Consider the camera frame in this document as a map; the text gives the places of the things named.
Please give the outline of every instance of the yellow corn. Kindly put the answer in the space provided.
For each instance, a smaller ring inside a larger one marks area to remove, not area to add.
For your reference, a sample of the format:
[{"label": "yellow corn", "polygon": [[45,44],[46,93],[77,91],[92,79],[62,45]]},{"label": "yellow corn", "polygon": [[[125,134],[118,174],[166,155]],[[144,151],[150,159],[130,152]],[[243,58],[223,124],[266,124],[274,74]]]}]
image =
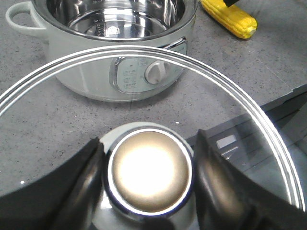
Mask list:
[{"label": "yellow corn", "polygon": [[223,0],[201,0],[203,8],[215,20],[239,38],[250,38],[257,29],[257,21],[239,7],[227,7]]}]

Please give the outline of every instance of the gray countertop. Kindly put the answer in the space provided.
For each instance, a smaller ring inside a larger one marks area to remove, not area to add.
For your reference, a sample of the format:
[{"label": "gray countertop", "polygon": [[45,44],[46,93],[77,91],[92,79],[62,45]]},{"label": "gray countertop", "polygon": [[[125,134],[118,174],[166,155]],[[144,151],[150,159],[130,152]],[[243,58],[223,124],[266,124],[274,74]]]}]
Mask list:
[{"label": "gray countertop", "polygon": [[[20,0],[0,3],[0,93],[45,64],[41,42],[11,29],[5,12]],[[265,104],[307,83],[307,0],[241,0],[258,21],[249,40],[234,37],[198,8],[189,55],[225,74],[257,103]],[[30,16],[17,15],[22,25]]]}]

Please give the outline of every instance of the cooker handle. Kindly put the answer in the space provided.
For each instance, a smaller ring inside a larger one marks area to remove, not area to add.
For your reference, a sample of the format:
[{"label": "cooker handle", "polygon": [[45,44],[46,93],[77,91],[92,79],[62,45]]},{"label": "cooker handle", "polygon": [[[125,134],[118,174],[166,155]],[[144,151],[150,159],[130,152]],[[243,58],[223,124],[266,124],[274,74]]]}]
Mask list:
[{"label": "cooker handle", "polygon": [[[20,13],[28,13],[30,14],[33,23],[37,27],[29,27],[24,25],[19,25],[13,22],[13,18],[20,14]],[[34,7],[30,1],[20,2],[17,4],[12,5],[5,14],[6,21],[10,25],[11,28],[20,32],[24,35],[29,35],[32,37],[36,37],[42,40],[47,40],[47,29],[45,26],[40,22],[40,20],[35,17],[34,15]]]}]

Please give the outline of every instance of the stainless steel inner pot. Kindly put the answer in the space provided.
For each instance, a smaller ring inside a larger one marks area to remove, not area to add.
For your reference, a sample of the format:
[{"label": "stainless steel inner pot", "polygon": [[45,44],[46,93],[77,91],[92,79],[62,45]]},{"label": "stainless steel inner pot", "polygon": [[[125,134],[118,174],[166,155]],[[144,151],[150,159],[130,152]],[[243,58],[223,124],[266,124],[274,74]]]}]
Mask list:
[{"label": "stainless steel inner pot", "polygon": [[92,39],[164,36],[188,23],[196,0],[32,0],[37,12],[67,32]]}]

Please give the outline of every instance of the corn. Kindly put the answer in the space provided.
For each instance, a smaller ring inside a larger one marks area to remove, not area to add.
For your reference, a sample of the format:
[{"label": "corn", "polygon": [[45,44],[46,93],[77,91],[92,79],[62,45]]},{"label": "corn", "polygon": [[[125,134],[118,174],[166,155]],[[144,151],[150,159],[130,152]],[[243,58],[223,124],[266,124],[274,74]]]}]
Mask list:
[{"label": "corn", "polygon": [[223,0],[201,0],[201,5],[209,15],[239,38],[250,38],[257,29],[256,19],[235,5],[227,7]]}]

